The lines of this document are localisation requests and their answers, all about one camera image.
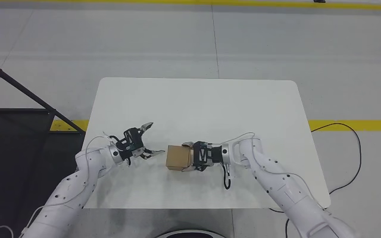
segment small brown box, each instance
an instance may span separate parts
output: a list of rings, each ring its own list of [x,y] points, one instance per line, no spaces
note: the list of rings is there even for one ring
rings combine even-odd
[[[181,171],[191,165],[191,149],[185,146],[169,145],[167,151],[167,162],[165,166],[169,170]]]

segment table top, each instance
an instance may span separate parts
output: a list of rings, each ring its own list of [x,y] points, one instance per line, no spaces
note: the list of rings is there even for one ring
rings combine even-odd
[[[188,141],[220,143],[248,131],[264,153],[308,183],[324,207],[326,182],[296,84],[279,80],[104,78],[99,83],[83,148],[95,136],[123,137],[131,127],[154,125],[148,149]],[[91,147],[105,146],[102,139]],[[182,173],[165,167],[166,153],[136,159],[98,180],[87,208],[277,208],[250,170],[238,168],[225,190],[221,166]]]

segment yellow floor line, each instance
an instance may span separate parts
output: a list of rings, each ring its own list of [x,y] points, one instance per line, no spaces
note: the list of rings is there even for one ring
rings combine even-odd
[[[73,120],[81,129],[87,130],[89,120]],[[309,120],[310,129],[314,130],[330,123],[344,123],[356,131],[381,131],[381,120]],[[55,120],[50,129],[51,131],[74,131],[74,129],[61,120]],[[334,125],[321,129],[322,131],[347,131],[344,126]]]
[[[305,2],[251,1],[251,0],[0,0],[0,2],[79,2],[79,3],[139,3],[139,4],[188,4],[188,5],[229,5],[244,7],[292,7],[292,8],[334,8],[381,10],[381,4],[327,2],[318,4],[312,0]]]

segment gray floor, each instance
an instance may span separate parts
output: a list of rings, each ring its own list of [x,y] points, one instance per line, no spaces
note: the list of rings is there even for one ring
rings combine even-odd
[[[379,12],[172,5],[0,4],[0,66],[70,119],[88,119],[103,77],[275,79],[297,83],[310,120],[379,119]],[[0,81],[1,107],[35,107]],[[378,132],[360,132],[363,170],[330,210],[364,237],[381,225]],[[350,178],[350,132],[316,132],[329,189]],[[267,209],[85,209],[69,237],[154,237],[206,228],[284,237]],[[297,237],[290,225],[289,237]]]

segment black metal stand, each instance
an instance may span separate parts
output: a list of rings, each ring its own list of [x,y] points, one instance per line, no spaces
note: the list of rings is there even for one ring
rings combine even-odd
[[[10,85],[14,86],[16,89],[20,90],[23,92],[25,95],[33,99],[35,102],[37,102],[39,105],[43,106],[46,108],[50,114],[54,116],[57,116],[61,120],[65,121],[67,124],[72,126],[72,128],[76,129],[77,131],[84,133],[85,131],[82,130],[79,126],[75,125],[72,121],[70,121],[67,117],[62,115],[60,112],[58,112],[56,109],[51,107],[49,104],[47,104],[44,100],[39,98],[37,95],[32,93],[30,90],[28,90],[26,87],[21,85],[18,81],[16,81],[14,78],[11,76],[7,75],[2,69],[0,69],[0,78],[3,78],[5,81],[7,81]]]

